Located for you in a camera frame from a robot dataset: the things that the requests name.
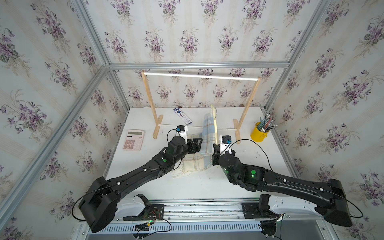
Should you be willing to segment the plaid blue cream scarf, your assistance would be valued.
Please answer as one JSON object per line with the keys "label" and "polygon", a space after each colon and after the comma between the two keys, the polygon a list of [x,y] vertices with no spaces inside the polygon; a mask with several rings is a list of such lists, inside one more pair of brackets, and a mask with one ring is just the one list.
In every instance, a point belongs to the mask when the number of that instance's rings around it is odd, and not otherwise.
{"label": "plaid blue cream scarf", "polygon": [[172,178],[184,178],[192,173],[205,171],[212,166],[212,155],[214,154],[213,144],[216,143],[216,134],[214,114],[206,114],[202,132],[188,135],[188,137],[192,138],[202,138],[201,150],[194,154],[187,154],[185,158],[182,159],[181,165],[171,173]]}

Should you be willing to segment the cream wooden clothes hanger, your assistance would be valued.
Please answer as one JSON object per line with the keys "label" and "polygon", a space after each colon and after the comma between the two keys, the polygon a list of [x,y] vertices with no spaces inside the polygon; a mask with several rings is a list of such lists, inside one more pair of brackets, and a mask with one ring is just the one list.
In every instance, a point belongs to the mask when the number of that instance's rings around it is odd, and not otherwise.
{"label": "cream wooden clothes hanger", "polygon": [[213,121],[214,121],[214,129],[215,129],[215,144],[219,144],[219,136],[218,136],[218,126],[217,126],[217,109],[214,105],[211,105],[211,110],[213,114]]}

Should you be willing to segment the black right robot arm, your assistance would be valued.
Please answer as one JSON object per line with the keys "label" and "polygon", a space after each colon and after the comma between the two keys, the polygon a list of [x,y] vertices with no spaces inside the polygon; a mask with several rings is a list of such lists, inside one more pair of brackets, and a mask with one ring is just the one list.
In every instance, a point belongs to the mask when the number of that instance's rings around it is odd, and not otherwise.
{"label": "black right robot arm", "polygon": [[233,153],[220,152],[213,144],[213,165],[219,165],[229,182],[250,192],[274,192],[315,204],[324,220],[341,227],[353,225],[342,183],[336,179],[311,182],[277,174],[263,167],[242,164]]}

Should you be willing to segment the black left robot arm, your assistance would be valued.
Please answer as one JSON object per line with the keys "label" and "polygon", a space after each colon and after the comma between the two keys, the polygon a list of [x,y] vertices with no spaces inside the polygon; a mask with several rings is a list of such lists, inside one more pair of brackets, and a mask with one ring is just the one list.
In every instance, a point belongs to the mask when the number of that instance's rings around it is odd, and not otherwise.
{"label": "black left robot arm", "polygon": [[118,203],[126,195],[149,181],[156,180],[175,169],[175,164],[187,154],[198,153],[202,138],[184,139],[175,136],[143,166],[122,176],[106,180],[99,177],[80,198],[79,209],[92,233],[109,225],[118,211]]}

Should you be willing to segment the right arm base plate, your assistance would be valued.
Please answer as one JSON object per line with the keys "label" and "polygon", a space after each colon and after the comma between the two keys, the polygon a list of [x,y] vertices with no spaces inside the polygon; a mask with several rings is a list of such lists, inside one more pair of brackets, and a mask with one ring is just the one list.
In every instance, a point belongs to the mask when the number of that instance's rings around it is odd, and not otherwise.
{"label": "right arm base plate", "polygon": [[242,211],[245,219],[279,219],[281,215],[273,213],[268,205],[260,205],[259,202],[242,203]]}

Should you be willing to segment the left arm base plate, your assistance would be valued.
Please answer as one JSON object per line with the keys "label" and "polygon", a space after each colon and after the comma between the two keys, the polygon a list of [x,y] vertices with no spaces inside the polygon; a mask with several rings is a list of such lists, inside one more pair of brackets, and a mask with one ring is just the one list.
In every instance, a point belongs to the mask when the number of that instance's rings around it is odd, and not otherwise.
{"label": "left arm base plate", "polygon": [[164,218],[165,207],[166,205],[164,204],[149,205],[146,206],[138,216],[123,217],[123,221],[162,220]]}

